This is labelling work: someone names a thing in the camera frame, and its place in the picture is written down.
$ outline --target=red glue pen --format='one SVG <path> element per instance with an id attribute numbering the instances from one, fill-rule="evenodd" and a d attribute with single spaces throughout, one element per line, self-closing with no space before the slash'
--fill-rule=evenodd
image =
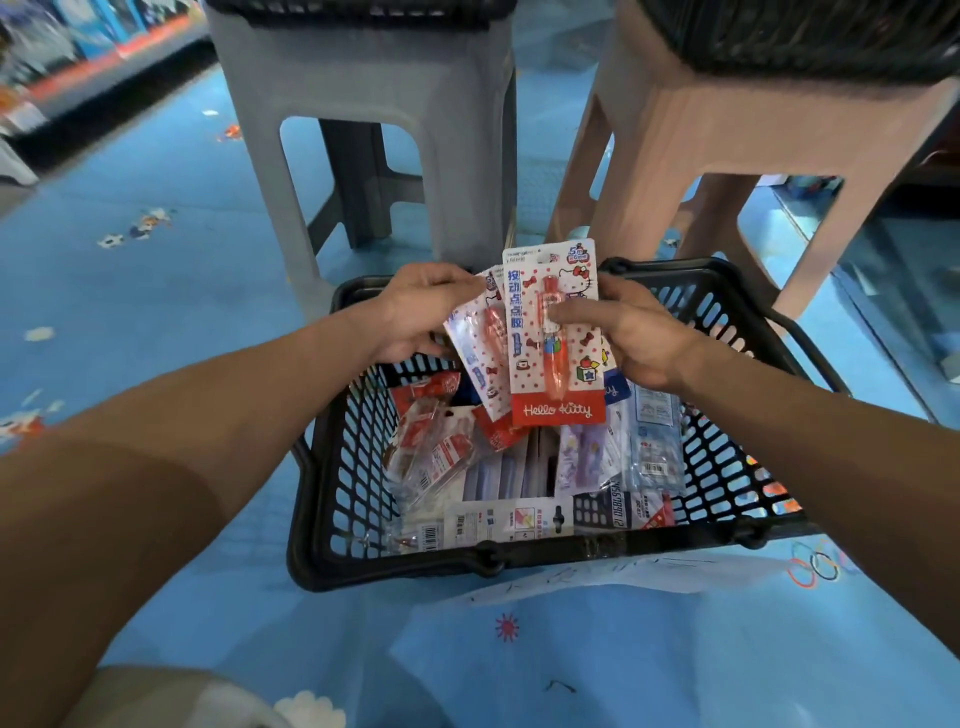
<path id="1" fill-rule="evenodd" d="M 566 396 L 570 380 L 569 355 L 566 352 L 566 331 L 564 327 L 550 320 L 547 311 L 550 306 L 561 302 L 564 294 L 560 292 L 560 279 L 556 276 L 543 277 L 543 292 L 540 294 L 540 326 L 543 329 L 543 381 L 546 394 L 553 401 Z"/>
<path id="2" fill-rule="evenodd" d="M 502 308 L 485 308 L 483 312 L 483 338 L 487 349 L 493 352 L 496 363 L 507 367 L 507 322 L 503 320 Z"/>

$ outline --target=plastic bag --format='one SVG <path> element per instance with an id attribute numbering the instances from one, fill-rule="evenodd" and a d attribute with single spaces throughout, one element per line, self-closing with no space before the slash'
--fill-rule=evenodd
<path id="1" fill-rule="evenodd" d="M 678 495 L 684 490 L 680 399 L 636 385 L 633 390 L 630 463 L 624 482 L 634 492 L 650 488 Z"/>
<path id="2" fill-rule="evenodd" d="M 469 467 L 476 456 L 472 407 L 446 407 L 420 438 L 413 462 L 394 497 L 400 515 L 410 512 L 428 492 L 442 488 Z"/>

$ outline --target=plastic stool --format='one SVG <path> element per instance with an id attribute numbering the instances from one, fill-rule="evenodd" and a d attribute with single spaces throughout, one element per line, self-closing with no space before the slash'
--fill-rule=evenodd
<path id="1" fill-rule="evenodd" d="M 516 214 L 516 80 L 509 18 L 487 30 L 252 27 L 208 9 L 267 210 L 307 320 L 329 310 L 317 252 L 338 222 L 351 246 L 390 234 L 390 205 L 426 203 L 434 257 L 494 265 Z M 321 120 L 335 188 L 303 220 L 280 143 L 288 116 Z M 423 177 L 390 170 L 380 124 L 406 130 Z"/>
<path id="2" fill-rule="evenodd" d="M 723 252 L 762 303 L 796 319 L 958 87 L 954 79 L 871 86 L 697 74 L 636 0 L 619 0 L 547 241 L 590 225 L 601 259 L 649 260 L 664 232 L 677 228 L 677 257 Z M 611 134 L 610 170 L 594 201 L 589 188 Z M 736 226 L 768 172 L 845 178 L 782 290 Z M 681 205 L 701 175 L 696 196 Z"/>

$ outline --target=purple package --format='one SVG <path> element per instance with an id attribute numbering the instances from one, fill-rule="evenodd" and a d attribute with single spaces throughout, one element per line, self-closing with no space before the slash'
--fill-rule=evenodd
<path id="1" fill-rule="evenodd" d="M 564 425 L 560 431 L 554 495 L 595 493 L 600 489 L 606 425 Z"/>

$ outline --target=hello kitty character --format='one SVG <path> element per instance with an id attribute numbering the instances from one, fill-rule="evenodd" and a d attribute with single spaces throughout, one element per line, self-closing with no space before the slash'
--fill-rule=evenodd
<path id="1" fill-rule="evenodd" d="M 590 270 L 586 265 L 575 265 L 570 269 L 561 269 L 560 290 L 569 299 L 585 298 L 585 292 L 590 288 Z"/>

